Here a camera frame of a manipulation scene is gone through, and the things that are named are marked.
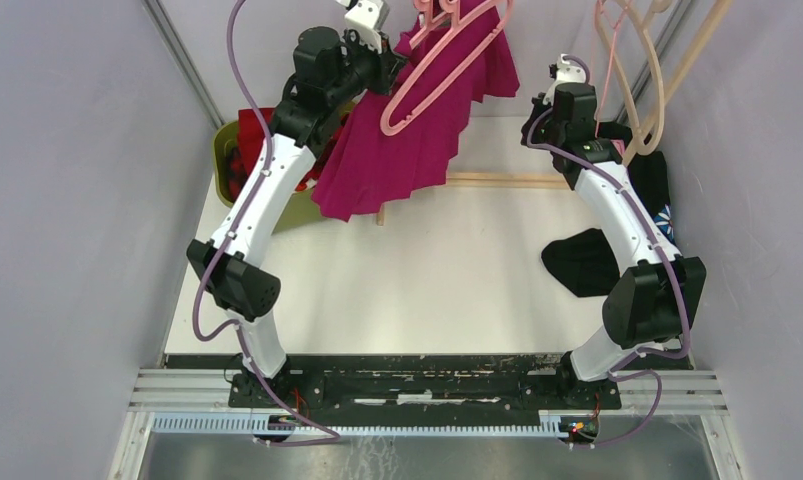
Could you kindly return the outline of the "pink hanger of magenta skirt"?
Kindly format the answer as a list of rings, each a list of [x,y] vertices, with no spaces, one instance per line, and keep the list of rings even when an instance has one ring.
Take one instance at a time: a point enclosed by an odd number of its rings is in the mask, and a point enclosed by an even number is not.
[[[427,36],[439,28],[454,28],[459,22],[461,7],[457,0],[413,0],[418,12],[419,28],[410,39],[410,47],[417,48]]]

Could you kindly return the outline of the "magenta pleated skirt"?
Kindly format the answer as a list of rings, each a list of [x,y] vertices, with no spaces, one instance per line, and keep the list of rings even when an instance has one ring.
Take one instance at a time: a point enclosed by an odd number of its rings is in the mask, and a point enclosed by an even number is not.
[[[427,67],[393,112],[392,122],[435,90],[501,21],[492,7],[463,30]],[[432,33],[415,49],[410,39],[419,21],[398,37],[394,50],[408,59],[398,76],[406,82],[448,26]],[[387,202],[407,199],[415,190],[443,185],[450,161],[458,155],[460,134],[468,126],[473,102],[485,97],[512,98],[520,81],[504,31],[428,108],[396,135],[387,136],[380,117],[389,96],[367,92],[354,107],[314,188],[312,199],[327,218],[349,221],[376,214]]]

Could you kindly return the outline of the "pink wire hanger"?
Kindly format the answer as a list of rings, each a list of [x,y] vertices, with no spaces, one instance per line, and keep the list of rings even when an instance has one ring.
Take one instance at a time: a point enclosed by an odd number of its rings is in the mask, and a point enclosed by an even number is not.
[[[609,92],[610,79],[615,69],[617,71],[617,75],[619,76],[618,83],[622,90],[623,105],[625,106],[625,110],[628,111],[628,105],[631,105],[632,110],[636,111],[636,101],[633,96],[631,85],[627,82],[627,76],[624,73],[624,70],[621,68],[621,63],[616,52],[618,36],[621,31],[622,24],[626,18],[631,18],[633,2],[617,1],[617,4],[621,8],[621,12],[615,21],[611,20],[607,14],[605,10],[605,4],[606,1],[596,1],[593,11],[595,31],[601,40],[601,43],[608,51],[607,69],[603,83],[602,99],[599,102],[596,113],[596,135],[600,133],[602,119],[599,117],[599,115],[605,106]]]

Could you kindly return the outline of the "red dress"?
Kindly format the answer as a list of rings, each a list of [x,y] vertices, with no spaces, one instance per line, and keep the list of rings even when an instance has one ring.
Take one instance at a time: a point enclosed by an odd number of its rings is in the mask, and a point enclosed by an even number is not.
[[[312,189],[317,185],[325,165],[341,137],[343,127],[345,126],[354,106],[354,102],[349,102],[343,107],[341,114],[341,126],[335,131],[315,165],[300,181],[295,189],[295,192],[303,192]],[[256,119],[255,114],[251,110],[239,111],[237,125],[238,131],[235,139],[235,147],[240,149],[245,170],[249,176],[257,163],[257,158],[260,154],[261,147],[265,142],[265,135],[259,124],[259,121]]]

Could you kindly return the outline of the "beige plastic hanger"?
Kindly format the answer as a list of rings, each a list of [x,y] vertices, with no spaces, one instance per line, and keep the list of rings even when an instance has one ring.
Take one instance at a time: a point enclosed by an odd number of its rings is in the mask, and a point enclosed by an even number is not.
[[[617,4],[617,1],[614,1],[612,5],[616,11],[614,15],[610,16],[608,14],[607,3],[605,4],[605,10],[610,19],[615,21],[621,12],[621,8]],[[626,111],[625,106],[623,105],[622,90],[618,83],[621,91],[622,105],[625,110],[627,124],[632,133],[632,140],[627,145],[625,156],[622,157],[623,162],[626,164],[631,163],[632,160],[638,155],[646,156],[657,150],[665,131],[666,106],[670,98],[670,91],[666,86],[664,74],[662,73],[660,54],[658,52],[656,40],[651,35],[651,27],[654,23],[655,17],[659,14],[667,12],[667,10],[671,8],[671,5],[672,3],[670,1],[652,1],[647,5],[647,7],[645,7],[644,10],[639,10],[634,6],[633,3],[631,18],[626,18],[621,28],[621,31],[624,27],[628,27],[634,31],[638,40],[638,45],[641,47],[642,53],[645,57],[644,69],[646,71],[646,87],[648,88],[648,91],[654,95],[651,110],[646,115],[641,115],[638,112],[638,98],[635,92],[637,82],[628,77],[625,65],[620,58],[618,53],[620,33],[618,36],[616,52],[621,63],[621,68],[624,70],[624,73],[627,76],[627,82],[631,85],[633,96],[636,101],[636,111],[632,110],[631,105],[628,105],[628,111]],[[601,46],[606,51],[608,61],[608,51],[602,43]],[[616,69],[611,76],[611,79],[612,78],[616,79],[618,82],[619,76],[617,75]]]

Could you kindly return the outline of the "red navy plaid skirt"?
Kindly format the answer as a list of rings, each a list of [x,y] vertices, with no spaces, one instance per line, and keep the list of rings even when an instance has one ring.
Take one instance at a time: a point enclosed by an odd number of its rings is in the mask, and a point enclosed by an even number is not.
[[[235,201],[241,193],[248,176],[238,147],[234,147],[226,155],[224,173],[227,181],[228,193],[231,200]]]

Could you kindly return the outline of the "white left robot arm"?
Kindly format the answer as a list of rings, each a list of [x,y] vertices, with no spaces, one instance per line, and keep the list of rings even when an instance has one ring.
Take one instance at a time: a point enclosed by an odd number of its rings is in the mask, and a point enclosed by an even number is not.
[[[200,285],[229,313],[244,361],[257,377],[253,392],[268,406],[284,404],[291,379],[273,310],[278,277],[262,270],[273,231],[296,187],[321,157],[340,126],[343,107],[363,92],[387,94],[405,63],[379,28],[313,27],[293,52],[294,71],[270,119],[261,119],[265,142],[231,210],[211,237],[194,240],[187,258]]]

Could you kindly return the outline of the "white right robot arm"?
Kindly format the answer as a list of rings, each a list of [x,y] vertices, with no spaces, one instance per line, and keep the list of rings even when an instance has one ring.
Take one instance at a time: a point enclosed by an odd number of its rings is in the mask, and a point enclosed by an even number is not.
[[[579,408],[594,396],[594,382],[614,379],[637,357],[688,355],[707,271],[661,233],[614,143],[596,135],[595,88],[562,83],[549,102],[530,124],[525,143],[551,153],[555,169],[597,217],[620,273],[603,303],[602,327],[566,354],[567,373],[554,382],[557,400]]]

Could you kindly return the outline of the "pink cloth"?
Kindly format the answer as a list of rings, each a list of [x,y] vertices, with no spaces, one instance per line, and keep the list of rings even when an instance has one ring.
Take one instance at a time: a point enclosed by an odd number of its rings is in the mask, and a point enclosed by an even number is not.
[[[627,148],[625,141],[621,139],[610,139],[610,142],[612,143],[613,147],[618,152],[618,154],[621,157],[624,157]]]

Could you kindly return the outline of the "wooden clothes rack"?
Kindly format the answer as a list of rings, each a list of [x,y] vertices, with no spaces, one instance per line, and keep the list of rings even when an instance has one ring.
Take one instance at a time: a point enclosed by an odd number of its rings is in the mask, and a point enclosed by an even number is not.
[[[670,14],[669,20],[667,24],[664,26],[664,29],[661,33],[669,34],[666,36],[661,35],[656,40],[656,45],[658,48],[658,52],[661,57],[661,53],[665,52],[665,48],[668,46],[667,44],[671,42],[672,37],[674,36],[673,30],[680,26],[685,20],[684,17],[689,12],[689,8],[693,1],[670,1],[672,4],[676,3],[674,7],[673,14]],[[666,86],[670,91],[670,98],[668,100],[667,106],[670,100],[673,98],[675,93],[677,92],[678,88],[680,87],[683,80],[686,78],[689,70],[692,68],[695,61],[700,56],[701,52],[703,51],[704,47],[708,43],[708,41],[713,36],[716,28],[721,23],[725,15],[727,14],[729,8],[733,4],[734,1],[730,0],[717,0],[713,1],[711,5],[711,9],[708,12],[707,16],[701,23],[699,29],[694,34],[694,37],[691,39],[687,50],[684,52],[680,62],[676,66],[674,74],[672,77],[666,81]],[[459,18],[459,22],[454,28],[449,29],[449,36],[448,40],[444,42],[441,41],[439,44],[440,47],[443,46],[442,43],[445,43],[444,46],[447,46],[451,40],[453,40],[453,36],[455,33],[459,33],[461,31],[461,27],[467,26],[465,20]],[[436,100],[437,95],[441,94],[444,89],[442,87],[447,87],[449,81],[455,80],[454,73],[459,74],[460,70],[465,67],[468,67],[474,55],[470,56],[467,60],[463,60],[457,67],[456,71],[453,72],[451,75],[447,77],[446,80],[443,81],[444,85],[440,84],[440,88],[436,90],[436,93],[428,96],[422,103],[416,106],[412,110],[412,118],[415,119],[417,116],[422,113],[426,107],[428,107],[432,100]],[[412,80],[408,83],[413,82],[413,80],[418,80],[421,73],[424,72],[424,69],[430,65],[432,59],[430,56],[426,57],[427,60],[424,61],[421,68],[418,68],[414,71],[414,75]],[[645,80],[643,83],[637,85],[637,87],[642,87],[646,85],[646,76],[640,76],[639,79]],[[396,126],[392,126],[389,123],[390,114],[394,112],[394,109],[400,104],[400,101],[403,100],[404,95],[408,93],[410,88],[412,87],[412,83],[408,86],[402,86],[400,90],[399,100],[391,100],[388,107],[384,110],[382,117],[381,117],[381,128],[382,131],[386,134],[396,134],[402,130],[402,127],[406,127],[408,123],[412,122],[412,120],[404,120],[400,122]],[[497,187],[497,188],[543,188],[543,189],[565,189],[566,188],[566,180],[556,180],[553,175],[543,175],[543,174],[508,174],[508,173],[486,173],[486,172],[459,172],[459,173],[449,173],[447,176],[447,184],[449,186],[466,186],[466,187]]]

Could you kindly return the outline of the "olive green plastic basket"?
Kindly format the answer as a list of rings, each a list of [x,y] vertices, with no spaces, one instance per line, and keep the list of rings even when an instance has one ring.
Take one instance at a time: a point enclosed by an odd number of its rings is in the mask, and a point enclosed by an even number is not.
[[[274,228],[276,233],[325,220],[312,199],[312,192],[341,134],[342,130],[337,129],[296,187]],[[265,135],[250,109],[239,111],[235,121],[217,131],[212,144],[214,176],[217,195],[224,205],[231,207],[238,198],[264,145]]]

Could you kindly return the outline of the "aluminium corner rail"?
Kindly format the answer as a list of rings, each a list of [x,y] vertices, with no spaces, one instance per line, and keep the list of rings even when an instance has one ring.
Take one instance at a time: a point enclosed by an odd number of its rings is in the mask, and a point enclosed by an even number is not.
[[[224,117],[215,105],[212,95],[191,59],[189,51],[180,38],[163,2],[160,0],[142,0],[141,3],[147,10],[171,57],[176,62],[195,98],[201,105],[209,123],[215,129],[220,128],[225,123]]]

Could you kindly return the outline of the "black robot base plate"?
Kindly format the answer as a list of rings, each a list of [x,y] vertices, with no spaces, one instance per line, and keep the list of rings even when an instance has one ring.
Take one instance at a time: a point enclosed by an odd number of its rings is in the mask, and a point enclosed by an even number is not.
[[[610,380],[579,381],[560,353],[292,355],[260,382],[239,354],[169,355],[168,370],[213,371],[223,406],[271,410],[275,431],[320,424],[439,428],[536,426],[542,410],[619,410]]]

